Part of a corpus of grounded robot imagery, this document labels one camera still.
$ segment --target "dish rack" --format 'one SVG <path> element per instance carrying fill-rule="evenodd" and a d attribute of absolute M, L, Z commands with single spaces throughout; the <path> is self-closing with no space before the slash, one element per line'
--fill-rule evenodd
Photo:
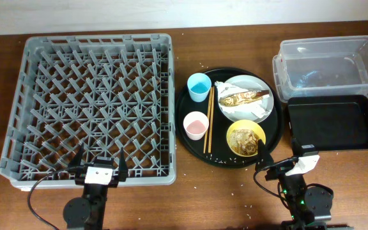
<path fill-rule="evenodd" d="M 176 178 L 174 55 L 168 34 L 30 38 L 0 161 L 21 190 L 66 168 L 83 143 L 82 164 L 123 147 L 120 186 L 169 185 Z M 74 174 L 38 188 L 79 188 Z"/>

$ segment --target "wire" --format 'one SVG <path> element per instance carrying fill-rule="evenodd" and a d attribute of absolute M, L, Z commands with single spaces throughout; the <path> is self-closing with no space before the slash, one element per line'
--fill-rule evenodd
<path fill-rule="evenodd" d="M 278 195 L 280 196 L 280 182 L 278 182 Z M 284 200 L 281 199 L 280 201 L 282 201 L 282 204 L 285 206 L 285 208 L 289 209 L 288 205 L 285 203 Z"/>
<path fill-rule="evenodd" d="M 262 169 L 260 169 L 260 170 L 256 171 L 256 172 L 254 173 L 254 181 L 255 181 L 256 185 L 257 185 L 259 188 L 263 189 L 265 192 L 267 192 L 267 193 L 269 193 L 269 194 L 271 194 L 271 195 L 273 195 L 273 196 L 275 196 L 275 197 L 278 197 L 279 199 L 281 199 L 281 200 L 283 200 L 283 201 L 286 201 L 286 199 L 285 199 L 284 197 L 282 197 L 282 196 L 280 196 L 280 195 L 278 195 L 278 194 L 276 194 L 276 193 L 274 193 L 274 192 L 272 192 L 272 191 L 268 190 L 268 189 L 267 189 L 267 188 L 265 188 L 264 186 L 262 186 L 262 185 L 261 185 L 261 184 L 256 180 L 256 175 L 258 175 L 258 173 L 260 173 L 261 171 L 268 170 L 268 169 L 270 169 L 270 168 L 272 168 L 272 167 L 276 167 L 276 166 L 278 166 L 278 165 L 280 165 L 280 164 L 283 164 L 283 163 L 288 162 L 288 161 L 294 161 L 294 160 L 296 160 L 296 159 L 297 159 L 296 157 L 287 158 L 287 159 L 285 159 L 285 160 L 281 160 L 280 162 L 276 162 L 276 163 L 274 163 L 273 165 L 269 165 L 269 166 L 263 167 Z"/>
<path fill-rule="evenodd" d="M 36 186 L 38 186 L 44 179 L 48 178 L 49 176 L 52 176 L 56 173 L 60 173 L 63 171 L 69 171 L 71 169 L 78 169 L 78 168 L 83 168 L 83 166 L 75 166 L 75 167 L 67 167 L 64 169 L 58 169 L 56 171 L 53 171 L 51 173 L 49 173 L 48 175 L 44 176 L 42 179 L 38 180 L 31 188 L 31 190 L 28 193 L 28 197 L 27 197 L 27 203 L 28 203 L 28 208 L 31 211 L 31 213 L 40 221 L 42 221 L 43 223 L 47 224 L 48 226 L 50 226 L 51 228 L 55 229 L 55 230 L 59 230 L 55 225 L 51 224 L 50 222 L 48 222 L 47 220 L 45 220 L 44 218 L 42 218 L 41 216 L 39 216 L 35 210 L 33 209 L 32 205 L 31 205 L 31 195 L 33 193 L 33 191 L 35 190 Z"/>

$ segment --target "black rectangular tray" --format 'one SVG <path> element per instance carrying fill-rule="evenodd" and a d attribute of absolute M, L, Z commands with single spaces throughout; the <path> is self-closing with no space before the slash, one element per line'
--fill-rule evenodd
<path fill-rule="evenodd" d="M 368 99 L 363 95 L 291 98 L 292 136 L 319 151 L 368 149 Z"/>

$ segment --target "black round tray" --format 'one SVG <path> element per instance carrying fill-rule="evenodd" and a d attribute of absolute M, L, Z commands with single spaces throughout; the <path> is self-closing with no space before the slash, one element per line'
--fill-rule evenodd
<path fill-rule="evenodd" d="M 245 70 L 237 68 L 218 68 L 205 72 L 214 85 L 215 81 L 225 82 L 231 77 L 237 75 L 252 75 Z M 284 132 L 284 115 L 282 112 L 282 106 L 276 92 L 270 87 L 273 95 L 274 105 L 271 114 L 259 125 L 265 132 L 266 147 L 269 152 L 272 152 L 282 134 Z M 208 111 L 208 97 L 203 102 L 194 102 L 191 100 L 188 93 L 188 88 L 185 86 L 176 102 L 176 133 L 180 138 L 180 141 L 185 147 L 196 157 L 201 160 L 215 166 L 228 167 L 228 168 L 241 168 L 256 163 L 257 157 L 240 157 L 235 155 L 230 149 L 226 141 L 226 134 L 229 126 L 233 123 L 226 118 L 218 107 L 217 96 L 215 95 L 214 117 L 213 117 L 213 133 L 212 133 L 212 147 L 211 154 L 203 153 L 204 149 L 204 137 L 198 141 L 189 139 L 185 133 L 183 127 L 184 117 L 193 111 L 199 111 L 207 114 Z"/>

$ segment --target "white wall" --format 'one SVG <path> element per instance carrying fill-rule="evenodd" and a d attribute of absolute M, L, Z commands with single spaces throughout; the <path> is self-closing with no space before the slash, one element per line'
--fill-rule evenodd
<path fill-rule="evenodd" d="M 0 35 L 368 20 L 368 0 L 0 0 Z"/>

